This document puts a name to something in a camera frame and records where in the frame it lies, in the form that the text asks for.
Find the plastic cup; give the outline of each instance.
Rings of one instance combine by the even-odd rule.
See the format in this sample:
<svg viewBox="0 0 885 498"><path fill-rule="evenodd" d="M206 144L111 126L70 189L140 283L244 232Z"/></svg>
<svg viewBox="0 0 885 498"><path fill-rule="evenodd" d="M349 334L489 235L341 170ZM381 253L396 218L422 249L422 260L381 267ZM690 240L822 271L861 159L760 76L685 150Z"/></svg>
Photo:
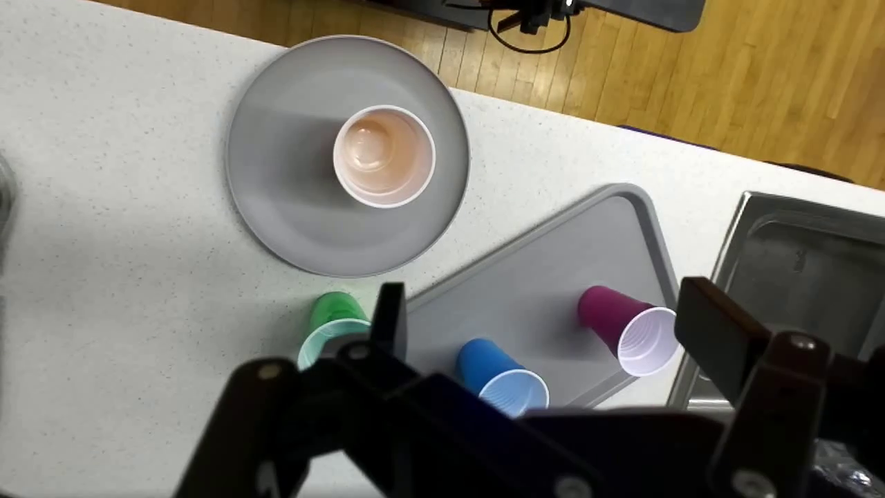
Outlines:
<svg viewBox="0 0 885 498"><path fill-rule="evenodd" d="M508 417L549 406L549 391L544 379L522 369L486 339L468 341L460 350L455 377L471 393Z"/></svg>
<svg viewBox="0 0 885 498"><path fill-rule="evenodd" d="M306 334L299 346L296 365L306 372L324 357L325 346L336 346L346 339L368 334L368 318L350 294L324 294L313 303L306 318Z"/></svg>
<svg viewBox="0 0 885 498"><path fill-rule="evenodd" d="M630 299L613 287L587 287L577 322L591 328L630 377L653 377L677 351L674 314Z"/></svg>
<svg viewBox="0 0 885 498"><path fill-rule="evenodd" d="M436 170L436 144L407 109L371 105L342 121L331 163L346 195L368 209L393 210L426 192Z"/></svg>

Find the countertop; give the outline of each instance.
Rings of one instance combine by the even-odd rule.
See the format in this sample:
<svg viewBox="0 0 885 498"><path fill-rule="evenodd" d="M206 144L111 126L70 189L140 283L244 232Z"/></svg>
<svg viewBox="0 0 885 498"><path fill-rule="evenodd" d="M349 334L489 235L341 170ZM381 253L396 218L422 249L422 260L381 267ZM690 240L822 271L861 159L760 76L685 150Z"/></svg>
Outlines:
<svg viewBox="0 0 885 498"><path fill-rule="evenodd" d="M238 222L233 109L281 48L79 0L2 0L0 159L20 206L0 274L0 491L168 496L226 375L288 355L313 297L417 294L606 184L641 185L677 276L710 274L743 192L885 214L885 195L468 91L473 171L414 263L300 274ZM674 365L606 402L663 404ZM361 488L318 465L314 494Z"/></svg>

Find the metal sink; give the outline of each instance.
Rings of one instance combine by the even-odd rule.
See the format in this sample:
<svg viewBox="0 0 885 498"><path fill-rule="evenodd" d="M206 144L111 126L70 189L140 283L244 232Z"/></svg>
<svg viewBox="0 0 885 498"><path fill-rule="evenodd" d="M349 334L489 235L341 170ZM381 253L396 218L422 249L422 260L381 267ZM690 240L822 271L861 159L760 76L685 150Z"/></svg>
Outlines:
<svg viewBox="0 0 885 498"><path fill-rule="evenodd" d="M885 218L743 195L714 283L771 332L808 332L838 355L867 359L885 344ZM689 357L668 406L731 413Z"/></svg>

